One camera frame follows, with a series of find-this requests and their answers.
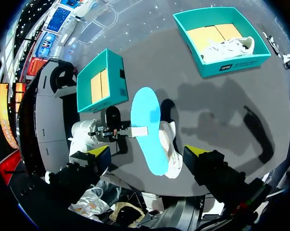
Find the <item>blue insole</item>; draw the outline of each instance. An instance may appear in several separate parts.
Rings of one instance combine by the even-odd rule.
[[[134,96],[131,107],[131,125],[147,127],[148,136],[136,137],[144,153],[149,170],[157,176],[168,171],[168,161],[159,139],[160,104],[151,88],[141,88]]]

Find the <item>cardboard insert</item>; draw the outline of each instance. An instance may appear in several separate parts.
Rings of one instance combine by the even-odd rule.
[[[110,90],[108,85],[107,69],[104,69],[95,75],[90,81],[90,86],[92,103],[96,103],[97,101],[108,97],[110,95]]]
[[[241,38],[242,35],[233,24],[200,27],[187,31],[196,49],[202,53],[211,42],[221,43],[231,38]]]
[[[102,88],[102,98],[108,97],[110,95],[110,90],[108,86],[107,69],[104,69],[101,72],[101,88]]]

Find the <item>teal shoebox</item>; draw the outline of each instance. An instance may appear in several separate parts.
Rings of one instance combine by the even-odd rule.
[[[128,100],[123,59],[105,49],[78,75],[78,112],[96,112]]]
[[[201,77],[260,66],[271,53],[251,23],[234,7],[194,9],[173,15],[184,42],[189,47]],[[202,50],[210,41],[223,42],[236,37],[253,37],[253,55],[205,63]]]

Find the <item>white sneaker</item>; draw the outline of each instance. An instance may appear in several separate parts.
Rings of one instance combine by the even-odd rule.
[[[227,58],[252,55],[254,48],[255,40],[252,37],[232,38],[222,43],[212,43],[203,51],[203,61],[212,63]]]
[[[171,122],[169,124],[165,121],[161,121],[159,138],[168,159],[168,171],[165,173],[165,176],[170,179],[175,179],[178,177],[183,165],[182,155],[177,153],[174,148],[173,140],[175,139],[175,136],[175,122]]]

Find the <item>gray table surface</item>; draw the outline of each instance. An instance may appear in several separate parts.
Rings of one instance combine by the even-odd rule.
[[[171,99],[175,108],[171,118],[176,123],[177,146],[208,151],[218,150],[225,161],[247,173],[247,182],[261,177],[285,160],[290,140],[290,102],[285,70],[272,55],[261,67],[230,72],[203,79],[189,49],[176,29],[152,34],[137,45],[118,52],[124,59],[129,101],[117,105],[122,120],[130,119],[136,92],[152,88],[159,102]],[[274,155],[262,163],[262,148],[243,123],[244,106],[260,118],[274,146]],[[81,113],[81,120],[100,118],[100,113]],[[112,173],[130,186],[149,193],[193,196],[208,193],[199,186],[183,165],[174,179],[153,175],[136,139],[127,139],[128,153],[112,157],[117,167]],[[110,144],[112,153],[115,143]]]

